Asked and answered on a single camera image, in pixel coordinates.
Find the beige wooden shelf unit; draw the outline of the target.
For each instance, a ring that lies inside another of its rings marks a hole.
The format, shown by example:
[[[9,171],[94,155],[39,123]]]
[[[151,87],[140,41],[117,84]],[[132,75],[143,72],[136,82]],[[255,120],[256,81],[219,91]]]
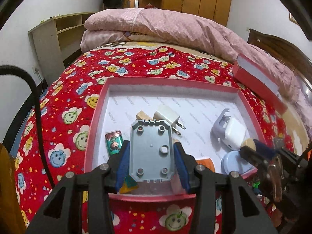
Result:
[[[91,15],[92,12],[59,15],[29,30],[39,68],[48,85],[82,54],[80,43],[85,21]]]

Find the red smiley flower bedspread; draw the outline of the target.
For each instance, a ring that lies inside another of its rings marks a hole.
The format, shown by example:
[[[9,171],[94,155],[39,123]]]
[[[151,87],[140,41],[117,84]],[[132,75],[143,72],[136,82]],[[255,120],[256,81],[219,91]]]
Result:
[[[265,102],[237,81],[232,74],[233,65],[216,58],[196,56],[170,47],[152,50],[144,48],[98,48],[81,55],[73,65],[61,74],[40,100],[44,154],[54,182],[67,171],[84,172],[86,145],[100,91],[108,78],[148,77],[200,81],[239,89],[250,104],[260,123],[265,141],[273,145],[273,138],[285,139],[293,152],[293,141],[287,132],[285,121],[271,104]],[[41,162],[34,109],[31,110],[21,138],[15,161],[16,191],[22,218],[26,227],[39,207],[51,193],[47,175]],[[174,203],[159,205],[128,203],[113,200],[114,217],[119,223],[115,233],[188,233],[193,213],[177,218],[183,223],[177,231],[169,226],[169,220],[182,213],[189,202],[175,203],[176,211],[165,211]]]

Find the pink folded quilt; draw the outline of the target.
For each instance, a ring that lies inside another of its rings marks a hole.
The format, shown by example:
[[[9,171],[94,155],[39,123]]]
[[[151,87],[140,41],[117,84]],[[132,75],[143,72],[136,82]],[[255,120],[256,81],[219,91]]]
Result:
[[[161,9],[108,9],[85,21],[80,44],[83,52],[104,42],[105,31],[133,32],[204,51],[234,62],[239,54],[255,62],[278,84],[280,94],[298,103],[305,99],[294,73],[268,55],[248,44],[232,30],[200,16]]]

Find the white orange pill bottle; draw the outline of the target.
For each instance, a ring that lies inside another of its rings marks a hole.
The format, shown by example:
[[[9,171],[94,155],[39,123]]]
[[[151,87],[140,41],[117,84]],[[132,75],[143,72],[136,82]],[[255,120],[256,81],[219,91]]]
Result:
[[[211,170],[212,172],[215,173],[215,166],[214,166],[212,159],[210,159],[210,158],[201,159],[201,160],[197,160],[196,162],[197,162],[197,164],[201,164],[201,165],[205,166],[206,168],[208,168],[209,170]],[[175,194],[175,195],[182,195],[182,194],[187,193],[186,190],[181,185],[181,181],[180,181],[179,174],[178,174],[177,170],[171,179],[171,188],[172,188],[173,194]]]

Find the grey plastic building plate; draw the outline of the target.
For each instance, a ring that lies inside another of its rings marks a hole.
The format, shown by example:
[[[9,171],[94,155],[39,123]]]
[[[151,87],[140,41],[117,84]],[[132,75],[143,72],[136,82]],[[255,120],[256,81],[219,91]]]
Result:
[[[137,120],[131,125],[129,175],[136,182],[167,182],[175,173],[171,125]]]

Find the blue green toy figure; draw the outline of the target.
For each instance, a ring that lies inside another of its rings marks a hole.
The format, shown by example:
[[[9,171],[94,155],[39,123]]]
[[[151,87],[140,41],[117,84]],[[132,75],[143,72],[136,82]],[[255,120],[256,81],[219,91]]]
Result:
[[[261,190],[259,189],[260,178],[258,176],[254,176],[252,178],[252,190],[257,198],[263,197]]]

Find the light blue round lid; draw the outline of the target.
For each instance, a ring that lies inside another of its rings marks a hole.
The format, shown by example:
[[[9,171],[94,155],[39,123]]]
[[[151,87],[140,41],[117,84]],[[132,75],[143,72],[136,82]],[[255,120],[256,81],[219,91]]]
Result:
[[[221,171],[226,175],[230,174],[232,171],[236,171],[242,175],[253,168],[253,165],[240,156],[239,151],[230,151],[221,161]]]

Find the white earbuds case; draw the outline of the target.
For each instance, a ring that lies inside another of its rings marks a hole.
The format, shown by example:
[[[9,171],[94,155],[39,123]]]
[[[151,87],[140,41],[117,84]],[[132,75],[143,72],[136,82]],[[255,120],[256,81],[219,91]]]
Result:
[[[231,118],[225,127],[223,143],[232,151],[238,151],[245,139],[246,127],[236,118]]]

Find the red box lid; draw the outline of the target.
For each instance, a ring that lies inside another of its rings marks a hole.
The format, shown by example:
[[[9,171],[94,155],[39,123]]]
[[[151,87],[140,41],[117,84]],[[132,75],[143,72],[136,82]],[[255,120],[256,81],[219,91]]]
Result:
[[[282,101],[278,85],[251,59],[239,54],[232,70],[234,78],[271,104],[280,115],[287,111],[288,107]]]

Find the dark wooden headboard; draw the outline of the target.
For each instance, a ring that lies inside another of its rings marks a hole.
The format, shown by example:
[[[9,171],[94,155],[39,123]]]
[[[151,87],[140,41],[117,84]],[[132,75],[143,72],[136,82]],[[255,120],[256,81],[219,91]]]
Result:
[[[293,72],[299,72],[311,82],[311,59],[294,44],[280,37],[264,34],[252,28],[249,30],[247,42],[269,53]]]

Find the grey plastic bracket toy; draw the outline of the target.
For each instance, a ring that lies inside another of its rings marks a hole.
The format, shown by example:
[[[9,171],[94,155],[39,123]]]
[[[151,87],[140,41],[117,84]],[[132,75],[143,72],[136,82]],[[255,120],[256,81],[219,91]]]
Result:
[[[221,114],[217,117],[213,124],[212,132],[217,138],[224,139],[227,123],[230,120],[230,115],[225,115],[230,111],[229,108],[225,108]]]

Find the red shallow box tray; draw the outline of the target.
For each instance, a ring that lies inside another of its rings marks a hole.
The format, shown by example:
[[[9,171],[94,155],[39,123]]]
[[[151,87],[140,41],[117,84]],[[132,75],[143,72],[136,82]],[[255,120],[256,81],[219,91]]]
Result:
[[[107,138],[119,131],[130,141],[139,120],[162,120],[168,133],[197,160],[223,171],[222,158],[247,138],[264,135],[243,93],[223,85],[165,78],[111,78],[100,91],[89,130],[85,171],[109,159]]]

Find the white USB wall charger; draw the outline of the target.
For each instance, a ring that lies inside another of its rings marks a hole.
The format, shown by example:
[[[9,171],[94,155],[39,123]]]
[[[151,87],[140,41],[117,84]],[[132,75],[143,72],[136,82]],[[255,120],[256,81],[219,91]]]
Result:
[[[154,113],[153,119],[157,121],[166,121],[171,125],[172,131],[179,136],[181,136],[181,132],[177,127],[184,130],[186,129],[185,126],[179,122],[180,115],[167,105],[160,105]]]

